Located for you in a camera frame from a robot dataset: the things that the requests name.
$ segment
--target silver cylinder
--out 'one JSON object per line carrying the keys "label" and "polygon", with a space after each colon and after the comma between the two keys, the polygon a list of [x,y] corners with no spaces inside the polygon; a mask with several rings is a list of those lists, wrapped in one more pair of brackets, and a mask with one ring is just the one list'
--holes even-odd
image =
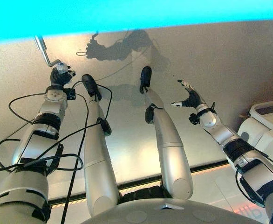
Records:
{"label": "silver cylinder", "polygon": [[179,133],[166,112],[159,96],[152,90],[146,92],[146,105],[155,105],[157,148],[163,185],[173,198],[188,199],[193,193],[190,167]]}
{"label": "silver cylinder", "polygon": [[[89,125],[104,117],[96,101],[89,103],[89,114]],[[84,164],[88,210],[91,216],[95,216],[113,208],[119,200],[114,170],[100,125],[87,130]]]}

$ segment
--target floor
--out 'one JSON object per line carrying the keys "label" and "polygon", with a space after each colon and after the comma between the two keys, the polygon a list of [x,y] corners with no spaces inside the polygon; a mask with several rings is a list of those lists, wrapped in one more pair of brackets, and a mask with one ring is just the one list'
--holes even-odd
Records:
{"label": "floor", "polygon": [[[190,200],[210,204],[225,210],[238,213],[264,224],[269,220],[265,209],[249,202],[238,190],[235,183],[235,172],[229,165],[211,168],[192,173],[194,192]],[[143,187],[158,185],[159,182],[147,184]],[[136,189],[125,190],[129,193]],[[48,224],[61,221],[64,204],[55,205],[52,208],[51,218]],[[71,202],[68,207],[66,224],[78,224],[90,218],[86,199]]]}

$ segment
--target black cable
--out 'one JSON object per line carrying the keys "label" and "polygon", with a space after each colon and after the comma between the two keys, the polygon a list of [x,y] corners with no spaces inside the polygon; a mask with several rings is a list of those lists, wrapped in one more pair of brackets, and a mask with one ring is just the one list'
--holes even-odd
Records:
{"label": "black cable", "polygon": [[266,154],[266,153],[264,153],[264,152],[261,152],[260,150],[258,150],[258,149],[254,149],[254,150],[256,150],[257,152],[259,152],[260,154],[262,154],[264,157],[266,157],[266,159],[268,159],[270,162],[272,162],[273,163],[273,160],[272,159],[270,159],[269,158],[269,156]]}
{"label": "black cable", "polygon": [[17,116],[18,118],[24,120],[24,121],[27,122],[27,123],[32,124],[32,122],[31,122],[30,120],[27,120],[27,119],[21,117],[20,115],[18,115],[18,114],[11,108],[11,104],[12,104],[14,101],[16,101],[16,100],[19,100],[19,99],[22,99],[22,98],[25,98],[25,97],[32,97],[32,96],[44,95],[44,94],[45,94],[45,93],[36,93],[36,94],[26,95],[26,96],[23,96],[23,97],[18,97],[18,98],[16,98],[16,99],[13,99],[13,100],[10,101],[10,103],[8,104],[8,108],[9,108],[9,110],[10,110],[15,116]]}
{"label": "black cable", "polygon": [[88,129],[89,127],[93,127],[95,125],[99,125],[100,123],[96,123],[96,124],[92,124],[92,125],[89,125],[87,127],[83,127],[75,132],[72,132],[70,133],[69,135],[65,136],[64,138],[62,138],[61,140],[57,141],[55,144],[53,144],[51,147],[49,147],[47,150],[45,150],[43,153],[41,153],[36,159],[40,159],[41,157],[43,157],[49,150],[51,150],[52,148],[54,148],[56,145],[58,145],[59,143],[61,143],[62,141],[64,141],[65,139],[69,138],[70,136],[78,133],[78,132],[81,132],[82,130],[85,130],[85,129]]}
{"label": "black cable", "polygon": [[98,86],[101,86],[101,87],[104,88],[104,89],[107,89],[107,90],[110,92],[109,106],[108,106],[108,109],[107,109],[107,114],[106,114],[106,116],[105,116],[105,118],[104,118],[104,120],[106,120],[107,117],[108,117],[108,114],[109,114],[109,107],[110,107],[110,103],[112,102],[113,93],[112,93],[112,91],[111,91],[108,87],[105,87],[105,86],[99,85],[99,84],[97,84],[97,85],[98,85]]}
{"label": "black cable", "polygon": [[[86,99],[85,99],[84,96],[82,96],[81,94],[78,94],[78,93],[76,93],[76,95],[82,97],[83,100],[85,101],[85,105],[86,105],[86,108],[87,108],[87,116],[86,116],[86,120],[85,120],[85,128],[86,128],[87,127],[88,118],[89,118],[88,104],[87,104],[87,101],[86,101]],[[86,135],[86,129],[84,129],[84,133],[82,134],[81,144],[80,144],[80,147],[79,147],[79,151],[77,153],[78,156],[80,156],[80,154],[81,154],[82,145],[84,143],[85,135]],[[76,162],[75,162],[75,169],[77,168],[77,164],[78,164],[78,160],[76,160]],[[69,184],[67,198],[66,198],[66,201],[65,201],[64,209],[63,209],[63,214],[62,214],[62,218],[61,218],[61,224],[65,223],[65,218],[66,218],[66,213],[67,213],[67,209],[68,209],[68,204],[69,204],[70,197],[71,197],[71,191],[72,191],[73,184],[74,184],[74,181],[75,181],[75,175],[76,175],[76,171],[73,171],[72,177],[71,177],[71,181],[70,181],[70,184]]]}
{"label": "black cable", "polygon": [[243,192],[243,190],[239,186],[239,183],[238,183],[238,170],[236,170],[235,179],[236,179],[237,187],[239,188],[239,190],[241,191],[241,193],[243,194],[243,196],[246,197],[248,201],[250,201],[251,203],[254,204],[254,202]]}
{"label": "black cable", "polygon": [[74,83],[74,84],[72,85],[72,87],[71,87],[71,89],[70,89],[70,91],[69,91],[69,94],[68,94],[69,96],[70,96],[72,90],[75,88],[76,84],[81,83],[81,82],[82,82],[82,80],[77,81],[76,83]]}
{"label": "black cable", "polygon": [[48,166],[34,166],[34,167],[50,168],[50,169],[54,169],[54,170],[63,170],[63,171],[77,171],[77,170],[83,169],[84,164],[83,164],[82,159],[77,154],[69,153],[69,154],[49,156],[49,157],[45,157],[45,158],[42,158],[42,159],[34,160],[34,161],[31,161],[31,162],[28,162],[28,163],[25,163],[25,164],[14,164],[14,165],[11,165],[11,166],[8,166],[8,167],[0,168],[0,171],[4,171],[4,170],[10,169],[10,168],[14,168],[14,167],[24,167],[25,168],[25,167],[28,167],[28,166],[32,166],[32,165],[34,165],[36,163],[39,163],[41,161],[52,160],[52,159],[59,159],[59,158],[62,158],[62,157],[70,157],[70,156],[73,156],[73,157],[77,158],[79,160],[79,162],[81,163],[81,167],[75,168],[75,169],[60,168],[60,167],[53,168],[53,167],[48,167]]}
{"label": "black cable", "polygon": [[[5,141],[20,141],[20,139],[4,139],[4,140],[0,141],[0,145]],[[5,168],[5,166],[1,162],[0,162],[0,167]],[[12,170],[9,170],[9,169],[5,169],[5,171],[7,171],[9,173],[12,172]]]}
{"label": "black cable", "polygon": [[29,167],[29,166],[33,166],[34,164],[40,163],[42,161],[54,160],[54,159],[59,159],[59,158],[63,158],[63,157],[70,157],[70,156],[76,157],[76,161],[80,162],[81,167],[77,168],[77,164],[76,164],[76,167],[74,169],[60,168],[60,167],[51,168],[51,167],[48,167],[48,166],[34,166],[34,167],[50,168],[50,169],[63,170],[63,171],[77,171],[77,170],[83,169],[84,163],[83,163],[82,159],[80,158],[80,156],[78,156],[77,154],[74,154],[74,153],[68,153],[68,154],[62,154],[62,155],[53,155],[53,156],[41,158],[41,159],[38,159],[38,160],[34,160],[34,161],[31,161],[31,162],[25,163],[25,164],[23,164],[23,167],[26,168],[26,167]]}
{"label": "black cable", "polygon": [[49,148],[48,148],[47,150],[45,150],[43,153],[41,153],[36,159],[40,159],[41,157],[43,157],[49,150],[51,150],[53,147],[55,147],[56,145],[58,145],[59,143],[61,143],[61,142],[64,141],[66,138],[70,137],[71,135],[74,135],[74,134],[76,134],[76,133],[78,133],[78,132],[81,132],[82,130],[85,130],[85,129],[89,128],[89,127],[93,127],[93,126],[99,125],[99,124],[100,124],[100,123],[92,124],[92,125],[89,125],[89,126],[87,126],[87,127],[83,127],[83,128],[81,128],[81,129],[79,129],[79,130],[77,130],[77,131],[75,131],[75,132],[70,133],[69,135],[65,136],[65,137],[62,138],[61,140],[57,141],[55,144],[53,144],[51,147],[49,147]]}
{"label": "black cable", "polygon": [[8,167],[0,168],[0,171],[4,171],[4,170],[8,170],[10,168],[20,167],[20,166],[22,166],[22,164],[14,164],[14,165],[11,165],[11,166],[8,166]]}

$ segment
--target metal rod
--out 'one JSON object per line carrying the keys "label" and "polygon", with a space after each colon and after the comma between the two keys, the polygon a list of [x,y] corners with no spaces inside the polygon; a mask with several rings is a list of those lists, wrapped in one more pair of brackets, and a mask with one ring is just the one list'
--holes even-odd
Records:
{"label": "metal rod", "polygon": [[36,43],[36,46],[38,48],[39,51],[41,51],[41,54],[46,62],[46,64],[49,66],[49,67],[53,67],[55,64],[57,63],[60,63],[61,61],[59,59],[56,59],[54,60],[53,62],[51,62],[48,58],[48,55],[47,55],[47,52],[46,52],[46,45],[45,45],[45,42],[42,38],[42,36],[34,36],[34,40],[35,40],[35,43]]}

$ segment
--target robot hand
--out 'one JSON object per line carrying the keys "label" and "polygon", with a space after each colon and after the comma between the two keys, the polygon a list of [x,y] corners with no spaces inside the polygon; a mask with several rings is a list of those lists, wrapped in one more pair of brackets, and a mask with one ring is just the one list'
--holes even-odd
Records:
{"label": "robot hand", "polygon": [[69,83],[73,76],[75,76],[75,71],[68,70],[70,66],[66,63],[58,63],[57,68],[53,68],[51,72],[51,85],[64,86]]}
{"label": "robot hand", "polygon": [[200,95],[196,92],[196,90],[186,81],[181,79],[178,80],[182,86],[185,86],[185,89],[189,92],[189,97],[184,101],[173,102],[171,103],[172,106],[179,107],[194,107],[197,108],[200,104],[204,104],[204,100],[200,97]]}

